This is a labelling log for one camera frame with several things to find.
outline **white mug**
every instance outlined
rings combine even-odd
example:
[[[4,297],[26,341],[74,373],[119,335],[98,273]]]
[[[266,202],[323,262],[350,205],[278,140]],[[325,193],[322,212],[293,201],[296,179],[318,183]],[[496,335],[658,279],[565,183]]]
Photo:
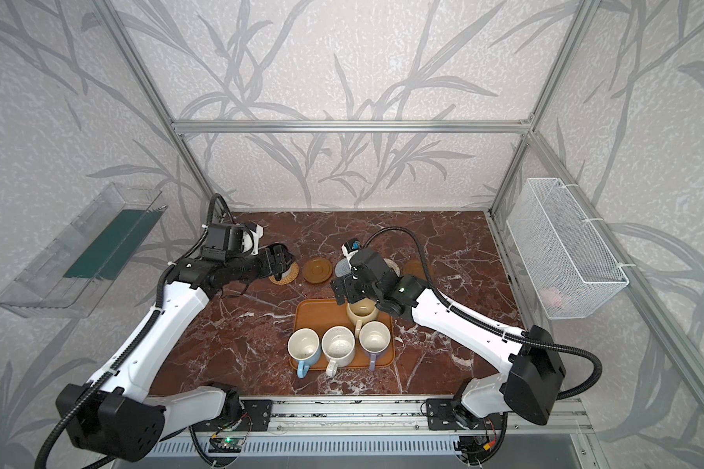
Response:
[[[386,352],[391,344],[391,331],[379,321],[367,323],[359,332],[359,344],[370,357],[370,371],[375,370],[375,362]]]
[[[332,377],[336,370],[349,365],[354,359],[354,334],[344,326],[334,326],[320,341],[323,354],[329,361],[326,374]]]
[[[287,351],[297,361],[297,377],[304,378],[320,359],[320,341],[313,329],[298,329],[287,343]]]

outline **vent grille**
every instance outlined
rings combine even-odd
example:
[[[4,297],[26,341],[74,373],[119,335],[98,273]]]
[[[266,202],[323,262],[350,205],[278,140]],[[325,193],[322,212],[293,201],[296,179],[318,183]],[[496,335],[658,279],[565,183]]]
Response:
[[[200,437],[204,450],[208,437]],[[350,436],[350,437],[277,437],[251,435],[244,444],[244,456],[344,456],[344,455],[453,455],[456,436]],[[195,449],[189,437],[174,437],[162,441],[147,458],[191,456]]]

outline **green board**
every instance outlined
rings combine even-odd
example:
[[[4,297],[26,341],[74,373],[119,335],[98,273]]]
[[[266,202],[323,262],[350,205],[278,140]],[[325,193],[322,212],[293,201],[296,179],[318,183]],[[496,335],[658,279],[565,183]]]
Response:
[[[64,277],[115,280],[162,213],[122,210],[67,269]]]

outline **mug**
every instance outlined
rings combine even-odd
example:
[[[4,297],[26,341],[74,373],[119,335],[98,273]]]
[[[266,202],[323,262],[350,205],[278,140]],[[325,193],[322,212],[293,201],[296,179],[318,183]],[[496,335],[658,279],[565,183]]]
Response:
[[[320,358],[318,334],[313,329],[298,329],[290,337],[287,350],[297,361],[297,377],[304,378]]]
[[[349,365],[354,359],[354,335],[344,326],[333,326],[320,341],[323,354],[329,360],[326,374],[333,378],[336,370]]]
[[[378,318],[378,308],[370,298],[361,299],[351,305],[347,303],[347,317],[354,324],[354,336],[357,338],[365,324]]]
[[[391,331],[378,321],[371,321],[359,332],[359,344],[370,357],[370,371],[375,370],[375,362],[386,352],[391,344]]]

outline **clear plastic shelf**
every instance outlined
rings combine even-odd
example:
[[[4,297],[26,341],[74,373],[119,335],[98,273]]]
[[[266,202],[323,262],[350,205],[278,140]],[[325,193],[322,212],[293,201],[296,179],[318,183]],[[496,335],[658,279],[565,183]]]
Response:
[[[152,208],[160,195],[107,185],[0,292],[0,306],[23,317],[88,317],[167,209]]]

